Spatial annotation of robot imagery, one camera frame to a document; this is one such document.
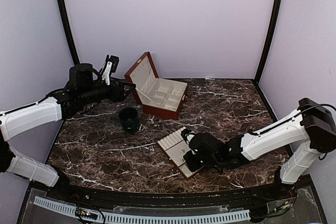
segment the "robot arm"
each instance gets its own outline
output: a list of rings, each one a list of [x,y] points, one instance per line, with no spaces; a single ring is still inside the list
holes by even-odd
[[[182,137],[191,151],[184,155],[187,166],[196,171],[202,166],[216,169],[238,168],[259,156],[302,141],[278,177],[283,184],[294,184],[299,176],[320,156],[336,148],[336,127],[329,110],[310,99],[299,101],[300,106],[288,116],[256,132],[246,133],[223,143],[209,133],[195,134],[189,130]]]
[[[135,84],[110,77],[118,62],[118,57],[107,56],[100,73],[91,64],[78,64],[70,68],[69,82],[63,89],[49,93],[36,103],[0,112],[0,172],[14,173],[54,187],[61,172],[18,152],[8,141],[40,125],[71,118],[104,99],[123,101]]]

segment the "lavender wall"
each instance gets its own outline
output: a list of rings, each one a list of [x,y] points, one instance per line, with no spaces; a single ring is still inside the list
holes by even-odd
[[[253,78],[273,0],[66,0],[79,56],[118,77],[145,51],[164,78]]]
[[[0,0],[0,111],[43,98],[63,87],[71,67],[57,0]],[[60,127],[43,125],[10,141],[44,162]],[[0,222],[16,223],[28,181],[0,174]]]
[[[282,0],[261,88],[281,118],[301,98],[336,105],[336,0]],[[336,220],[336,152],[308,170],[329,223]]]

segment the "marble tabletop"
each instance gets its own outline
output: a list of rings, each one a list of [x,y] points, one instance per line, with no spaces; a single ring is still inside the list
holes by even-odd
[[[143,113],[130,95],[124,102],[103,101],[67,120],[48,164],[61,168],[73,185],[133,193],[203,193],[270,184],[289,156],[284,147],[235,170],[202,169],[189,180],[177,171],[156,142],[185,126],[227,141],[272,120],[250,80],[180,80],[189,84],[177,121]],[[140,117],[135,135],[123,132],[118,112],[132,106]]]

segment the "dark green cup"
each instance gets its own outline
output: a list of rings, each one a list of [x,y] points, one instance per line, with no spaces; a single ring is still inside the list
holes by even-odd
[[[140,128],[138,111],[135,108],[125,108],[119,112],[119,121],[124,131],[134,134]]]

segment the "wooden box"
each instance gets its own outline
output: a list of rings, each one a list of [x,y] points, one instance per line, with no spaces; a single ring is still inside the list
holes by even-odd
[[[133,95],[137,104],[143,105],[145,113],[177,120],[188,84],[159,78],[149,52],[140,57],[125,78],[127,82],[136,84]]]

